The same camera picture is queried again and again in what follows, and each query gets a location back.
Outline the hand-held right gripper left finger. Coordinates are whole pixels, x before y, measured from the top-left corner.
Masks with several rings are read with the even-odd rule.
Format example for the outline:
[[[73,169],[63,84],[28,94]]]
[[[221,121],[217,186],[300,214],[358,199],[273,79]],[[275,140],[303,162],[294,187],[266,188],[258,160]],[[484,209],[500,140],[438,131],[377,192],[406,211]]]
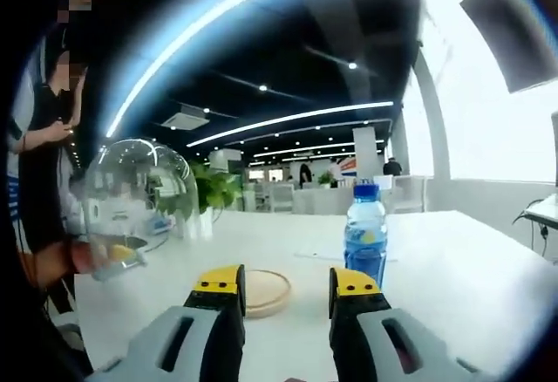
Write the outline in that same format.
[[[174,306],[132,338],[127,354],[88,381],[237,381],[246,334],[245,268],[211,269],[182,306]]]

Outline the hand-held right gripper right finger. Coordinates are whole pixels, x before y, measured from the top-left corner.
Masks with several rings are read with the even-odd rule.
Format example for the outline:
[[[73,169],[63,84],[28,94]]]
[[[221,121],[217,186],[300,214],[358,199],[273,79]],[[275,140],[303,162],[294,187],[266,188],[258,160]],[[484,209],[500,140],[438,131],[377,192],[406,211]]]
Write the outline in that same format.
[[[446,343],[393,308],[366,274],[330,269],[329,341],[339,381],[483,381]]]

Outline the person's left hand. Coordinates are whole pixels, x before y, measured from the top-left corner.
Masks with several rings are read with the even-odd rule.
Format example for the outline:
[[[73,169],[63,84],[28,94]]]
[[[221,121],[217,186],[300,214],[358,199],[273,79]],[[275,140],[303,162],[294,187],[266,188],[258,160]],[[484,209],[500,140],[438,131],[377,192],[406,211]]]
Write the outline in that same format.
[[[70,255],[74,269],[79,274],[92,274],[109,264],[104,248],[89,242],[72,242]]]

